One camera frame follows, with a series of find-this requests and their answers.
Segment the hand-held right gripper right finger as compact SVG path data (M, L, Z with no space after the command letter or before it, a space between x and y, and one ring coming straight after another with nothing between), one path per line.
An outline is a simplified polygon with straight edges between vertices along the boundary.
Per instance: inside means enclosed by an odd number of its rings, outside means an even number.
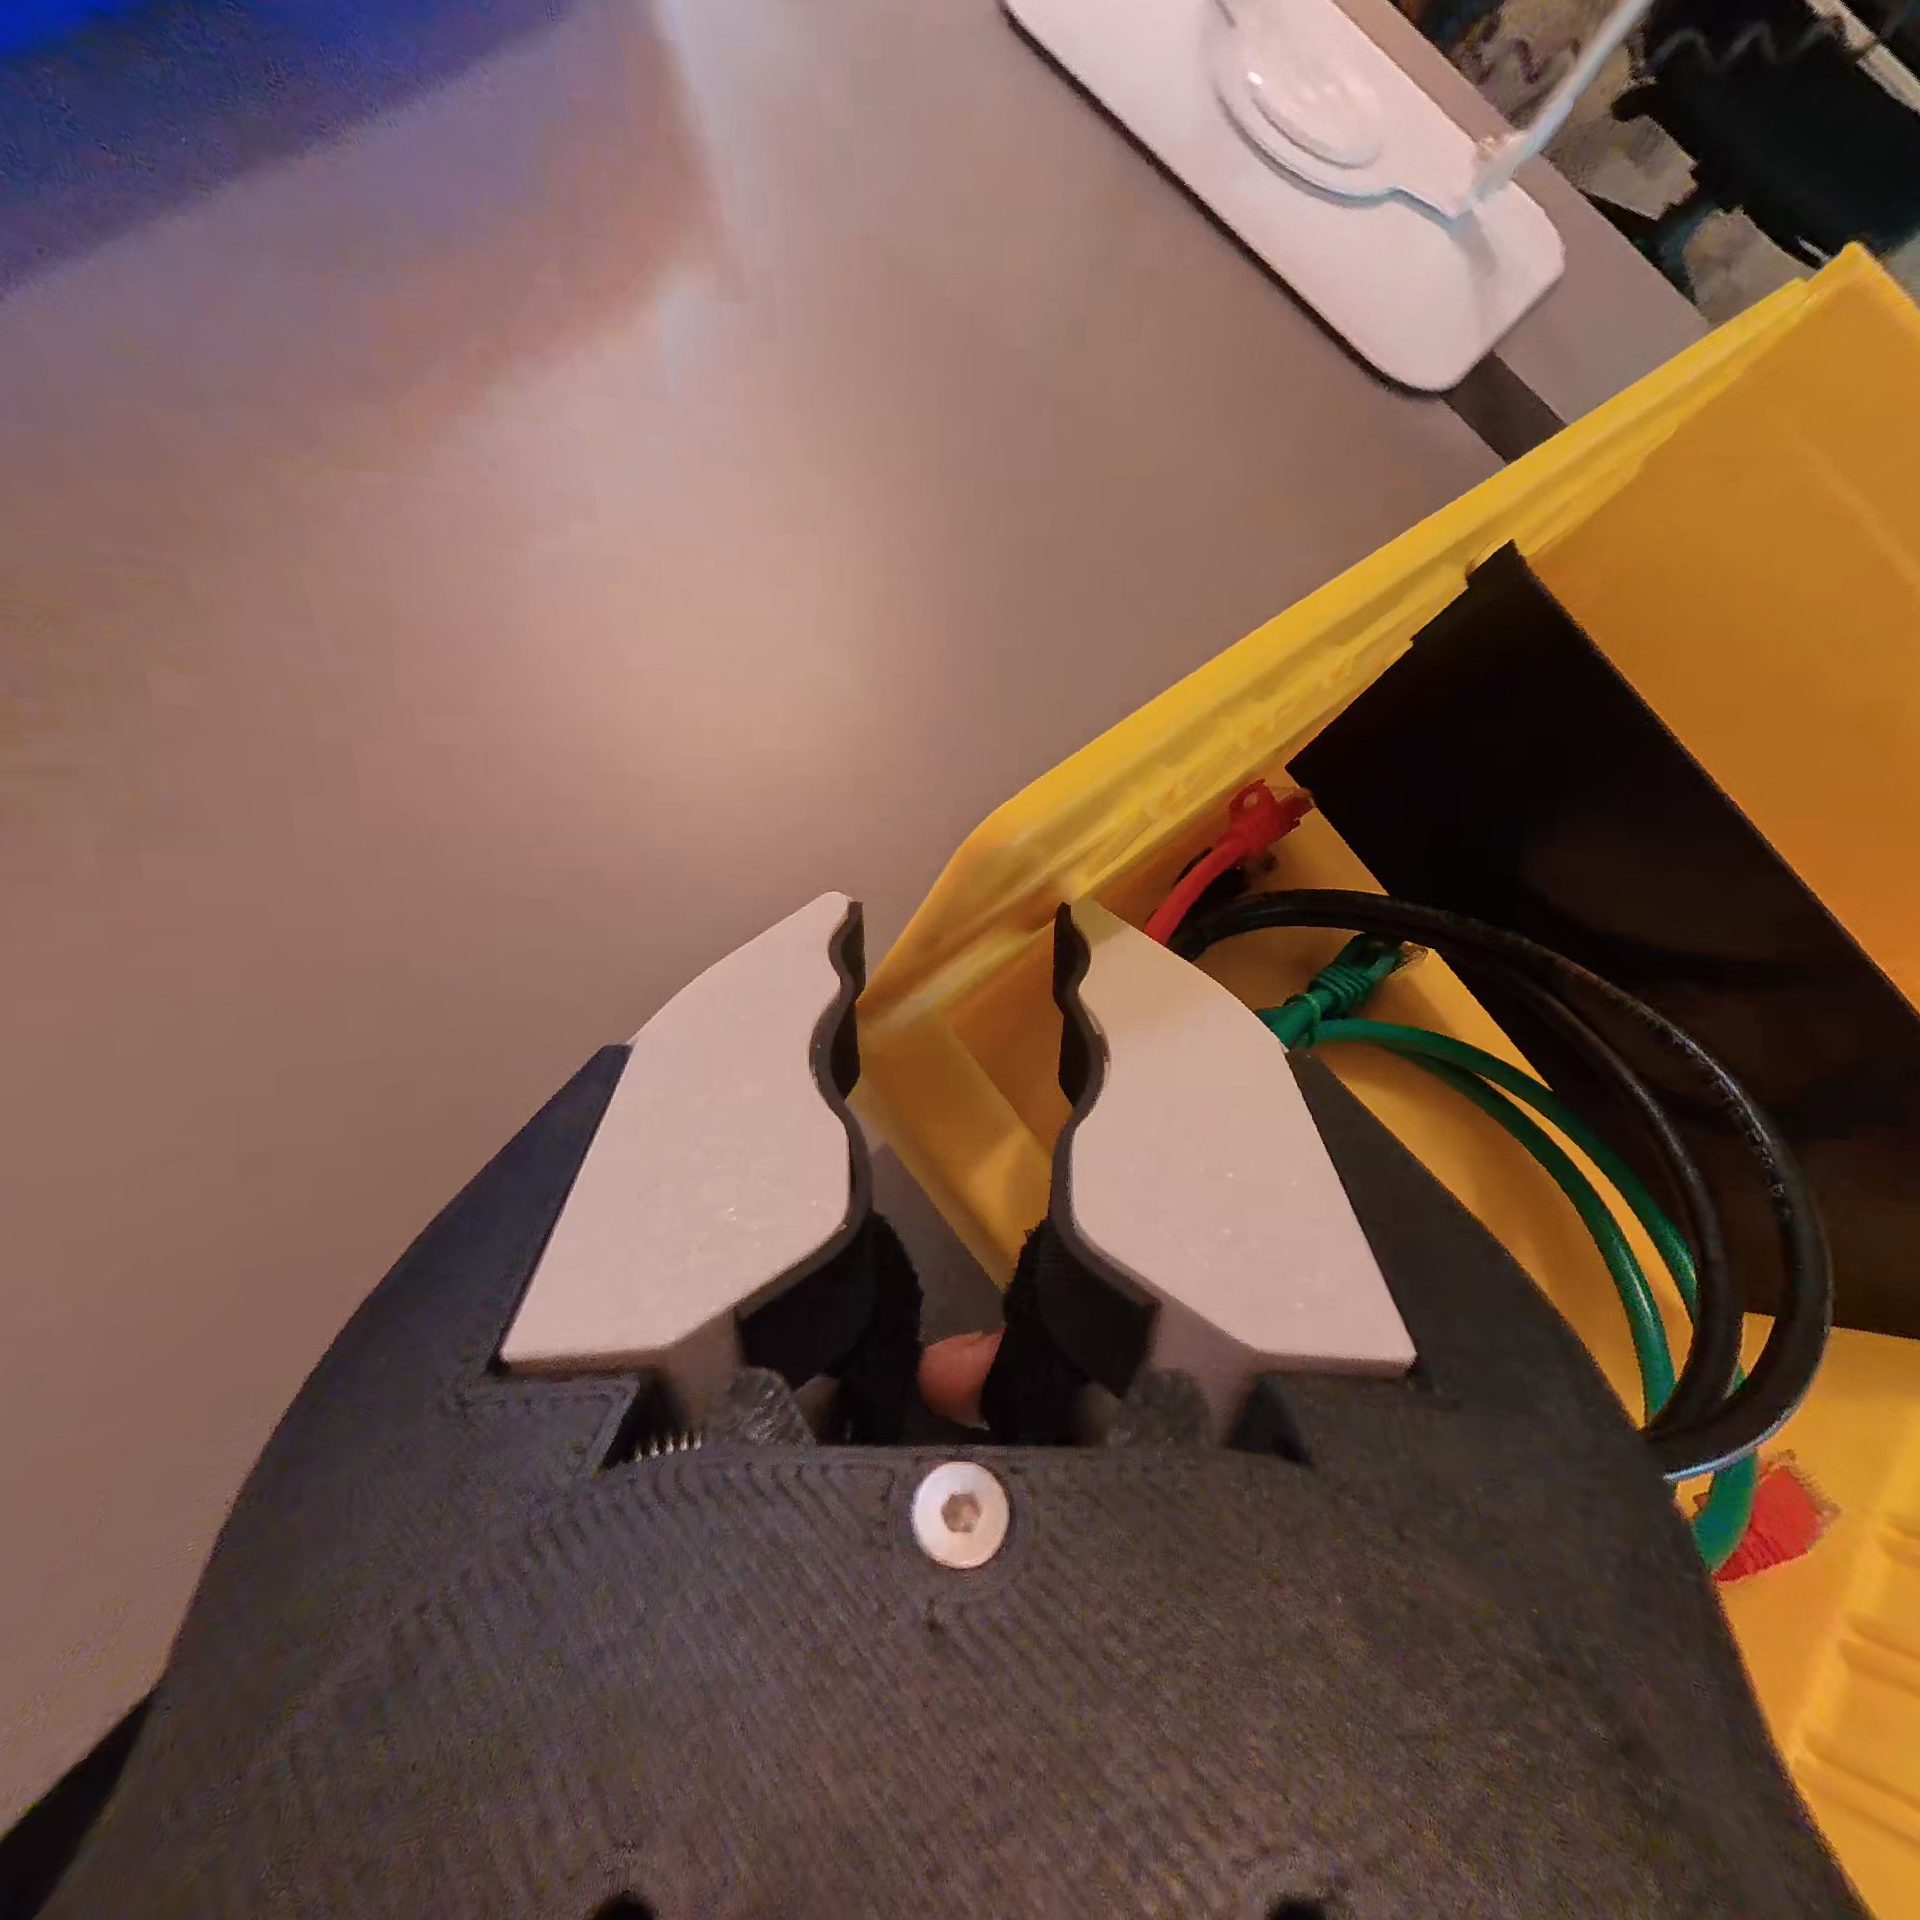
M1412 1327L1284 1045L1078 901L1051 925L1051 1202L992 1357L998 1441L1295 1441L1284 1372L1406 1385Z

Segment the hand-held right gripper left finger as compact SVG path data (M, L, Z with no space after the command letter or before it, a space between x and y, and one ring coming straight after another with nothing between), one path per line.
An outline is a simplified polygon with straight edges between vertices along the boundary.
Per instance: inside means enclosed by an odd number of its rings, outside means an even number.
M496 1334L509 1372L649 1372L689 1432L752 1367L827 1372L849 1435L897 1435L926 1276L851 1128L851 1001L862 901L814 892L637 1025Z

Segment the yellow plastic bin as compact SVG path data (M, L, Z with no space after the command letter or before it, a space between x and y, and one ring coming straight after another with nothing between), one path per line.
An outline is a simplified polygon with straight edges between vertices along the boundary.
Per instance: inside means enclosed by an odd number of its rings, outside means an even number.
M868 1118L1003 1284L1066 1128L1051 909L1148 915L1500 546L1909 1005L1909 535L1909 302L1841 249L998 800L874 962ZM1329 816L1284 878L1370 887ZM1733 1634L1868 1912L1909 1912L1909 1334L1839 1327L1767 1460L1828 1529Z

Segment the blue plastic bin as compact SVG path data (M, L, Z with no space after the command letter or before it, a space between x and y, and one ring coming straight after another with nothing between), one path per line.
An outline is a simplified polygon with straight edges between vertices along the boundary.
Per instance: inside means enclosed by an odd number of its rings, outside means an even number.
M460 82L574 0L20 8L0 55L0 295Z

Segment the grey desk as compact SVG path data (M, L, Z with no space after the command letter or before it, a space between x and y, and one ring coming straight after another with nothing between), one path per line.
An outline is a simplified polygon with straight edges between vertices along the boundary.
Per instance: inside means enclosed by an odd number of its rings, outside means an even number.
M574 8L0 302L9 1818L352 1299L698 969L1703 337L1373 389L1003 8Z

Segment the dark bin divider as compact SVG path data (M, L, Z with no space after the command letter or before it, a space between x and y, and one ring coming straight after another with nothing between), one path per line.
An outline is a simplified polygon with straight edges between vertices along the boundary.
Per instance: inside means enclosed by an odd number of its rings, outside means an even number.
M1920 1327L1909 1005L1515 546L1295 780L1388 901L1516 930L1713 1048L1812 1190L1839 1327Z

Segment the white board stand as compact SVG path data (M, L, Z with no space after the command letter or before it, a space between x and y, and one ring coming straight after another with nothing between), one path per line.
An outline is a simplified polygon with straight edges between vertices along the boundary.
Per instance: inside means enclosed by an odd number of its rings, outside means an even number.
M1406 393L1448 393L1562 277L1562 235L1516 164L1543 156L1637 18L1647 0L1617 0L1530 126L1468 135L1339 0L1003 8Z

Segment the black office chair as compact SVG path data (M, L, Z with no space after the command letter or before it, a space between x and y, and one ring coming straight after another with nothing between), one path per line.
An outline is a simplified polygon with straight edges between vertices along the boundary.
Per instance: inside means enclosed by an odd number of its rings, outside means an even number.
M1852 244L1888 257L1920 235L1920 113L1819 8L1658 0L1611 121L1658 121L1692 164L1670 212L1624 222L1682 284L1713 212L1744 212L1800 265Z

